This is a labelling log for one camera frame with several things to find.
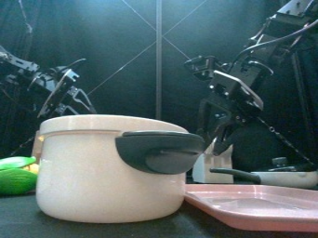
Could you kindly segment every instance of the pan handle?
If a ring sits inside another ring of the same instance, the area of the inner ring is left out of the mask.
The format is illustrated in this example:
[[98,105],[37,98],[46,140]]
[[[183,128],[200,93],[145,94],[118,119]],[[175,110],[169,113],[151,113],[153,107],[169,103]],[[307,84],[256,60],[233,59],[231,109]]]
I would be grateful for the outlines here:
[[223,168],[223,167],[212,167],[209,168],[209,172],[211,173],[217,173],[217,174],[228,174],[228,175],[233,175],[237,176],[243,179],[248,179],[249,181],[253,182],[253,184],[260,184],[260,177],[256,174],[236,170],[236,169],[231,169],[231,168]]

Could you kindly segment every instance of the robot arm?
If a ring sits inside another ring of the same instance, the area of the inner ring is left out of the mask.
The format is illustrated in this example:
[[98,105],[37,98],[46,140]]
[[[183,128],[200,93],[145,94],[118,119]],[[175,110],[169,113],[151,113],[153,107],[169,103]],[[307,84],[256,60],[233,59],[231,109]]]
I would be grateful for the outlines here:
[[247,48],[231,64],[215,57],[197,57],[185,67],[200,80],[209,81],[211,93],[201,100],[197,134],[205,146],[215,140],[213,154],[231,145],[231,134],[259,116],[263,102],[256,90],[277,65],[318,25],[318,1],[291,0],[267,19]]
[[24,86],[26,92],[40,98],[37,117],[46,119],[66,114],[96,113],[84,91],[74,87],[78,75],[69,68],[82,60],[41,72],[36,63],[16,58],[0,46],[0,66],[4,65],[9,71],[4,80]]

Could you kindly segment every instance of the pot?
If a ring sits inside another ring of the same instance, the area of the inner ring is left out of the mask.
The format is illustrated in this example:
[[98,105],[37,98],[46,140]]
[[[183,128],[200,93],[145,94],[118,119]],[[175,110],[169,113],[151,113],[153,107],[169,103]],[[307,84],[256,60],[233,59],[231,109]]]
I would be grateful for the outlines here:
[[203,139],[129,116],[72,115],[40,126],[36,200],[53,218],[113,223],[160,218],[181,205]]
[[253,182],[253,184],[297,189],[311,189],[318,182],[316,169],[311,165],[292,165],[251,173],[228,168],[209,168],[209,172],[237,176]]

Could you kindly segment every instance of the pink tray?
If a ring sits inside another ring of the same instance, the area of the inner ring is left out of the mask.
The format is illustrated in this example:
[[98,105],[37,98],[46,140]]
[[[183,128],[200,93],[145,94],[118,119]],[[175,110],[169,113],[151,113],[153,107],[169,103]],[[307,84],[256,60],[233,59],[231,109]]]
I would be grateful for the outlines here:
[[185,201],[248,231],[318,231],[318,191],[263,185],[185,185]]

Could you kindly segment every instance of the dark table surface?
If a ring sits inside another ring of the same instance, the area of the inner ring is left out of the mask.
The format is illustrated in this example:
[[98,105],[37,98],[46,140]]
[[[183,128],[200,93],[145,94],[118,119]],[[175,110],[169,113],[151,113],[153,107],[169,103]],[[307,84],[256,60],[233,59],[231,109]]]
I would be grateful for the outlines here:
[[77,223],[45,215],[34,194],[0,198],[0,237],[318,237],[310,232],[243,231],[233,229],[187,202],[169,216],[117,224]]

